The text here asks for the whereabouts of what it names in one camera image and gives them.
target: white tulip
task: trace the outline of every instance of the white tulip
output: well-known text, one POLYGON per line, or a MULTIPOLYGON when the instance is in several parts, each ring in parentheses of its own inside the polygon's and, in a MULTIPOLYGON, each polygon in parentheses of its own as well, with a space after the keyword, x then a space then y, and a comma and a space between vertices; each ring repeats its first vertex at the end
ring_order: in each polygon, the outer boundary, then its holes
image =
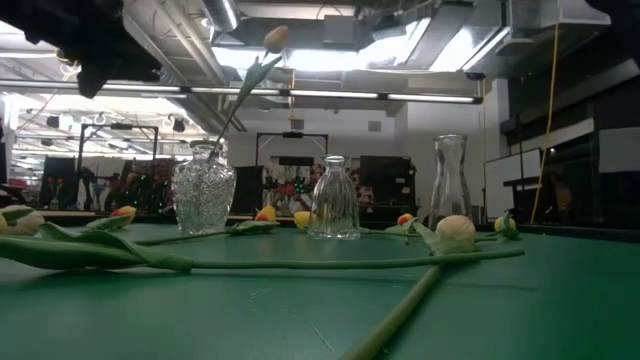
MULTIPOLYGON (((0 213, 28 208, 28 206, 24 205, 9 205, 0 209, 0 213)), ((42 215, 37 211, 33 211, 29 215, 18 219, 16 225, 7 226, 7 229, 2 233, 4 235, 35 235, 38 233, 40 225, 42 224, 44 224, 44 218, 42 215)))
POLYGON ((476 240, 475 226, 468 217, 462 215, 451 215, 440 220, 436 226, 436 234, 450 241, 473 244, 476 240))

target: table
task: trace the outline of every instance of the table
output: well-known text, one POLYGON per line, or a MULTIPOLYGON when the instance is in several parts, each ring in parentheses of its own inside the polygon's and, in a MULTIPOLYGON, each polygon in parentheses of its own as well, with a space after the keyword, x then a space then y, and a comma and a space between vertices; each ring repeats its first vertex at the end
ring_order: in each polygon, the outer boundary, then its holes
MULTIPOLYGON (((175 225, 133 224, 150 239, 175 225)), ((637 359, 640 246, 523 234, 519 258, 449 269, 381 359, 637 359)), ((398 238, 318 241, 294 229, 165 245, 197 259, 389 259, 398 238)), ((425 268, 55 273, 0 259, 0 358, 338 359, 425 268)))

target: tulip stem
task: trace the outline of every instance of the tulip stem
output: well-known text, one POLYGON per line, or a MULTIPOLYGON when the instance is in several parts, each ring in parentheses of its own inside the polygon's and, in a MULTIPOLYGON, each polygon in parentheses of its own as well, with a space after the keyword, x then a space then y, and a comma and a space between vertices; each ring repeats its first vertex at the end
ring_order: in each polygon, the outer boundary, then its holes
POLYGON ((358 261, 194 261, 194 269, 307 269, 307 270, 346 270, 346 269, 395 269, 461 263, 468 261, 500 259, 524 255, 522 249, 504 251, 484 251, 475 253, 429 256, 398 260, 358 260, 358 261))
MULTIPOLYGON (((479 255, 483 253, 471 253, 460 255, 479 255)), ((484 254, 490 254, 491 257, 478 257, 475 260, 481 259, 499 259, 502 257, 520 256, 524 254, 522 250, 510 250, 510 251, 497 251, 488 252, 484 254)), ((444 258, 446 256, 456 255, 443 255, 434 256, 433 258, 444 258)), ((376 358, 380 350, 384 345, 389 342, 391 337, 398 331, 402 324, 407 320, 409 315, 413 312, 415 307, 420 303, 424 296, 435 288, 438 279, 442 276, 443 266, 432 266, 427 270, 424 276, 413 286, 407 296, 402 299, 387 317, 382 320, 355 348, 346 352, 340 359, 341 360, 371 360, 376 358)))
POLYGON ((166 238, 166 239, 141 240, 141 241, 134 241, 134 243, 138 244, 138 245, 142 245, 142 246, 155 246, 155 245, 164 245, 164 244, 170 244, 170 243, 174 243, 174 242, 182 242, 182 241, 187 241, 187 240, 200 239, 200 238, 204 238, 204 237, 216 236, 216 235, 224 235, 224 234, 228 234, 227 230, 217 231, 217 232, 212 232, 212 233, 206 233, 206 234, 176 236, 176 237, 170 237, 170 238, 166 238))

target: tulip leaf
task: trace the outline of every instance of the tulip leaf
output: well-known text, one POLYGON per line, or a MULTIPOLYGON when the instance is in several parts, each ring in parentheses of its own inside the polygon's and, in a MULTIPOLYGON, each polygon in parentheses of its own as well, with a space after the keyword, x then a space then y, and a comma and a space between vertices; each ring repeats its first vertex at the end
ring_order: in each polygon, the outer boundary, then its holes
POLYGON ((102 230, 75 234, 45 223, 42 238, 0 236, 0 257, 54 270, 80 268, 118 269, 147 266, 173 271, 190 271, 192 261, 152 250, 102 230))
POLYGON ((89 229, 93 230, 112 230, 122 228, 131 222, 132 215, 110 216, 98 220, 94 220, 87 224, 89 229))
POLYGON ((278 56, 270 62, 262 65, 260 64, 260 62, 258 62, 258 58, 256 58, 256 61, 251 66, 249 66, 249 68, 247 69, 247 75, 245 76, 244 82, 242 83, 242 87, 240 87, 240 91, 238 92, 236 102, 235 104, 233 104, 233 108, 231 108, 231 111, 227 116, 227 122, 225 122, 224 126, 222 127, 220 135, 218 135, 218 142, 229 127, 229 123, 231 123, 231 119, 233 119, 233 116, 240 108, 240 105, 242 105, 247 96, 251 94, 251 91, 267 77, 269 71, 271 71, 271 69, 273 69, 273 67, 276 66, 281 60, 282 56, 278 56))
POLYGON ((475 243, 443 239, 440 235, 416 222, 413 228, 422 236, 425 244, 435 255, 461 254, 480 251, 475 243))
POLYGON ((272 221, 243 221, 227 228, 229 235, 249 235, 258 233, 268 233, 280 223, 272 221))
POLYGON ((26 209, 16 209, 16 210, 11 210, 11 211, 4 211, 1 214, 2 214, 2 217, 4 217, 4 219, 7 221, 7 224, 15 225, 18 220, 20 220, 21 218, 31 214, 34 211, 35 211, 35 209, 26 208, 26 209))

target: glass vase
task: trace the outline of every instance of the glass vase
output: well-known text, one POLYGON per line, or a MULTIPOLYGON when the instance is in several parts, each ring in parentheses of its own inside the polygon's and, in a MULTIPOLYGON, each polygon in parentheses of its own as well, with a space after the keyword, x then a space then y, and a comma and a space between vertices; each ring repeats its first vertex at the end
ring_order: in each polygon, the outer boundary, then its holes
POLYGON ((190 145, 193 160, 174 167, 171 183, 178 227, 188 234, 222 231, 233 201, 236 171, 226 165, 221 144, 198 140, 190 145))
POLYGON ((327 155, 327 170, 313 191, 309 234, 322 239, 357 239, 360 237, 358 196, 344 172, 345 158, 327 155))
POLYGON ((471 200, 464 178, 464 155, 467 137, 442 135, 434 139, 436 179, 431 193, 429 228, 449 215, 464 215, 471 219, 471 200))

